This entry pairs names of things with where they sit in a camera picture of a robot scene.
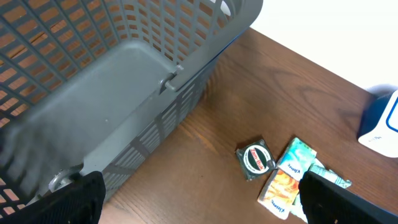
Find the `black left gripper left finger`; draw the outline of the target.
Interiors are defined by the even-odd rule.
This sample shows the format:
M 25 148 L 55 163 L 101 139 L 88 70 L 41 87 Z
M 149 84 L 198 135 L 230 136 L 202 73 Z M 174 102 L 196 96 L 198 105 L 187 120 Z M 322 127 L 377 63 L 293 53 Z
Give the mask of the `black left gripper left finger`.
M 97 224 L 103 208 L 106 187 L 99 171 L 1 219 L 1 224 Z

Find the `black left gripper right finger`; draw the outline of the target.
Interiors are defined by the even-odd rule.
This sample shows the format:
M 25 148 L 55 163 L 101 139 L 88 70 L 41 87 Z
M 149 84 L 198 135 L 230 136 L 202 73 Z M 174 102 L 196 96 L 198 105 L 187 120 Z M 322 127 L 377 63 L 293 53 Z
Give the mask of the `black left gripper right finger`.
M 397 215 L 314 172 L 304 173 L 298 187 L 308 224 L 397 224 Z

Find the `small orange snack box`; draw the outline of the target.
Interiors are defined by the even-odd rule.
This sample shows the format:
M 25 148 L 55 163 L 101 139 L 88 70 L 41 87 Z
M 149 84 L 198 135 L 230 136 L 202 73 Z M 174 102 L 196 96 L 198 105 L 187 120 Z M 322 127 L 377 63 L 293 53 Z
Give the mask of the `small orange snack box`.
M 257 201 L 276 217 L 286 220 L 298 193 L 299 181 L 277 169 L 272 172 Z

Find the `dark green balm box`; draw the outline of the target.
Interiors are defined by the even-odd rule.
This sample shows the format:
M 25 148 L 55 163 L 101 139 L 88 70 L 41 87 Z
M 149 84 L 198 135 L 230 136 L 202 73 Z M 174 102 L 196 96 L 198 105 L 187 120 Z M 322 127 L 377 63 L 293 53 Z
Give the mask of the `dark green balm box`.
M 235 152 L 247 181 L 254 180 L 276 169 L 276 163 L 265 140 L 260 139 Z

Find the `teal snack pack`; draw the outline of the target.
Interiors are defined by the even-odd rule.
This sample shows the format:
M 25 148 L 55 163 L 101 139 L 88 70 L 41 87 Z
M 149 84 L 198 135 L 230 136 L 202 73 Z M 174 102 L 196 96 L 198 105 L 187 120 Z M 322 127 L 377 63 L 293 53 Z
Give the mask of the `teal snack pack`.
M 346 189 L 352 185 L 352 181 L 344 180 L 338 174 L 333 172 L 331 169 L 326 169 L 326 167 L 317 159 L 315 158 L 314 162 L 308 169 L 323 178 L 333 182 L 334 184 Z M 300 200 L 300 194 L 298 194 L 293 202 L 292 208 L 290 209 L 291 214 L 295 215 L 302 219 L 305 223 L 308 223 L 307 217 L 303 212 L 303 206 Z

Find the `small teal snack box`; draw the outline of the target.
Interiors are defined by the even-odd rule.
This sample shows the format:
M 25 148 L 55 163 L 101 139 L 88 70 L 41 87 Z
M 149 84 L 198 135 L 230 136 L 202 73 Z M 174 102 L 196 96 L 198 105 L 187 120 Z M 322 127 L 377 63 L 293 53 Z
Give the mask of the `small teal snack box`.
M 291 178 L 300 181 L 311 164 L 314 162 L 317 151 L 295 137 L 286 147 L 285 152 L 277 163 L 277 167 Z

